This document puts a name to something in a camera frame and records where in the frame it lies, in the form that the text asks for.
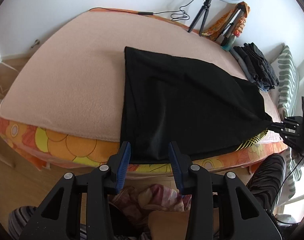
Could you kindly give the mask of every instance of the yellow mesh pattern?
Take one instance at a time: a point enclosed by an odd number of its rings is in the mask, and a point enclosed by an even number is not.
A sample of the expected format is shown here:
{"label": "yellow mesh pattern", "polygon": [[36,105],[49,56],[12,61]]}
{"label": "yellow mesh pattern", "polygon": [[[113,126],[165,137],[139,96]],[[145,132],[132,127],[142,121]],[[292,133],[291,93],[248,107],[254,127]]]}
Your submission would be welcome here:
{"label": "yellow mesh pattern", "polygon": [[244,148],[247,148],[247,147],[250,147],[250,146],[254,145],[258,141],[260,141],[267,134],[267,132],[268,132],[268,129],[265,129],[263,132],[261,132],[258,135],[254,136],[250,140],[247,140],[247,141],[241,143],[240,146],[236,149],[236,151],[242,150]]}

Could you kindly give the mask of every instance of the tripod leg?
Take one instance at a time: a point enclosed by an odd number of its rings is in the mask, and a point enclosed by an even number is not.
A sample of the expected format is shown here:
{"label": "tripod leg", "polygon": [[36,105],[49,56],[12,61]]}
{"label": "tripod leg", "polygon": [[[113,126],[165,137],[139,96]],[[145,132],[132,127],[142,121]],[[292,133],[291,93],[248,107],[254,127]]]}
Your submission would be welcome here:
{"label": "tripod leg", "polygon": [[201,28],[200,28],[200,31],[199,31],[199,36],[202,36],[202,32],[203,32],[204,25],[205,25],[206,19],[208,17],[208,14],[209,14],[209,8],[206,7],[205,14],[204,14],[204,17],[203,17],[203,20],[202,20],[202,24],[201,24]]}
{"label": "tripod leg", "polygon": [[204,10],[205,10],[205,6],[202,5],[201,9],[199,10],[199,12],[197,13],[196,17],[194,18],[193,22],[192,22],[191,25],[190,25],[190,27],[189,27],[189,29],[188,29],[188,33],[190,33],[190,32],[194,29],[196,23],[197,23],[197,22],[199,21],[199,19],[201,18],[202,13],[203,13]]}

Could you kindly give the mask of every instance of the tripod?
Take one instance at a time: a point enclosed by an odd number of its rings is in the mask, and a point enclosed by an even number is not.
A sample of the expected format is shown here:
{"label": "tripod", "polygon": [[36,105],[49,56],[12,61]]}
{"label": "tripod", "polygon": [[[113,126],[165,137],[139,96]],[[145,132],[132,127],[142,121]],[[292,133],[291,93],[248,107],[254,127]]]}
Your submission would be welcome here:
{"label": "tripod", "polygon": [[193,22],[191,23],[191,25],[190,25],[190,27],[189,27],[189,29],[188,29],[188,33],[190,33],[190,32],[194,29],[196,23],[197,23],[197,22],[199,21],[199,19],[201,18],[203,12],[205,12],[205,13],[204,13],[203,20],[202,20],[201,28],[200,28],[200,31],[199,31],[199,36],[202,35],[203,28],[204,28],[206,19],[207,19],[208,14],[209,14],[209,8],[210,8],[210,5],[211,5],[211,1],[212,1],[212,0],[205,0],[205,2],[203,3],[201,9],[199,10],[199,12],[197,13],[197,15],[196,15],[196,17],[194,18]]}

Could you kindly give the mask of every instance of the pillow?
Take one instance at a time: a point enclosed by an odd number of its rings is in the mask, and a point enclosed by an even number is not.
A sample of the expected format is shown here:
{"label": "pillow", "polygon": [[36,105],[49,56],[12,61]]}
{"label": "pillow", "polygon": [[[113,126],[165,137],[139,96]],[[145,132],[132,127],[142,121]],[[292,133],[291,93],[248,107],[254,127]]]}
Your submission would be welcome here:
{"label": "pillow", "polygon": [[271,63],[279,86],[269,91],[281,120],[292,116],[295,111],[299,77],[288,46],[284,46],[277,59]]}

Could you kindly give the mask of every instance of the stack of folded clothes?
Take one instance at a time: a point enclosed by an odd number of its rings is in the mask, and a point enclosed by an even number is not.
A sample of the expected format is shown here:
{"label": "stack of folded clothes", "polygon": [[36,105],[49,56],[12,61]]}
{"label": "stack of folded clothes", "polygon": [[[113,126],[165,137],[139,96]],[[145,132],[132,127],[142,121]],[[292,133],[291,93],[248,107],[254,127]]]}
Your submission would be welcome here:
{"label": "stack of folded clothes", "polygon": [[269,91],[279,85],[273,67],[254,43],[244,43],[244,47],[234,46],[230,53],[239,62],[247,79],[261,90]]}

